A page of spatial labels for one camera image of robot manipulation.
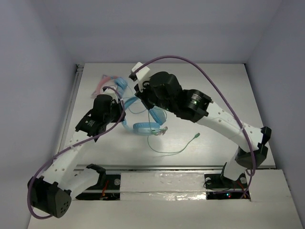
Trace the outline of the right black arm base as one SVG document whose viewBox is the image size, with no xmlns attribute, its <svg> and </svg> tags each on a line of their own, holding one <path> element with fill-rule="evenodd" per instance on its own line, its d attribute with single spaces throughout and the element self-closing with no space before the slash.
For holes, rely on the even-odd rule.
<svg viewBox="0 0 305 229">
<path fill-rule="evenodd" d="M 211 173 L 204 175 L 203 187 L 206 189 L 207 200 L 225 200 L 225 199 L 248 199 L 250 200 L 248 182 L 245 176 L 245 172 L 241 173 L 236 181 L 230 180 L 224 177 L 223 166 L 221 173 Z"/>
</svg>

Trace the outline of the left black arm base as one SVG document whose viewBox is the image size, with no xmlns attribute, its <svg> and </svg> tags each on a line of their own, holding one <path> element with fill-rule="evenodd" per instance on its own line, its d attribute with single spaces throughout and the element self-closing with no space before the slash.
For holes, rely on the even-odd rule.
<svg viewBox="0 0 305 229">
<path fill-rule="evenodd" d="M 86 168 L 97 172 L 99 177 L 96 184 L 76 197 L 77 200 L 120 200 L 121 174 L 108 174 L 105 168 L 95 164 Z"/>
</svg>

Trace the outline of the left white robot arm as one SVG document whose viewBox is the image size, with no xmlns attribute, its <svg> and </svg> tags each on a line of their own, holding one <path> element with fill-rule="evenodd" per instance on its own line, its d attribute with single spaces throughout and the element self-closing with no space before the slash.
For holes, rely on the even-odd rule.
<svg viewBox="0 0 305 229">
<path fill-rule="evenodd" d="M 99 137 L 110 132 L 108 124 L 117 126 L 125 117 L 122 93 L 100 94 L 93 107 L 79 121 L 70 144 L 45 162 L 30 178 L 27 187 L 27 207 L 37 219 L 61 218 L 71 201 L 87 188 L 101 188 L 106 182 L 106 170 L 89 164 L 79 174 L 74 169 Z"/>
</svg>

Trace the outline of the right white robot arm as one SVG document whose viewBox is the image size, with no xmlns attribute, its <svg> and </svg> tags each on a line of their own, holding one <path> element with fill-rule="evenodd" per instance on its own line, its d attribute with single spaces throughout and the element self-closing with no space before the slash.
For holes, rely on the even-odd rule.
<svg viewBox="0 0 305 229">
<path fill-rule="evenodd" d="M 224 187 L 232 187 L 242 173 L 256 169 L 266 159 L 266 143 L 272 132 L 269 127 L 256 128 L 238 121 L 206 94 L 183 89 L 173 74 L 133 73 L 130 78 L 138 82 L 135 95 L 146 108 L 157 106 L 167 110 L 178 118 L 206 126 L 238 145 L 220 175 Z"/>
</svg>

